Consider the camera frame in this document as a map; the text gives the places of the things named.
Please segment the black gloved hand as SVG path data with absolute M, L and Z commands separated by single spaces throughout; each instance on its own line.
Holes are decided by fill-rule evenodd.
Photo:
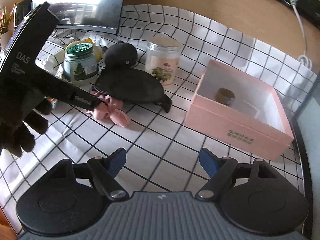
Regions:
M 29 90 L 22 95 L 1 90 L 1 150 L 5 149 L 17 157 L 22 152 L 31 152 L 35 138 L 27 128 L 30 126 L 39 134 L 48 130 L 52 104 L 37 90 Z

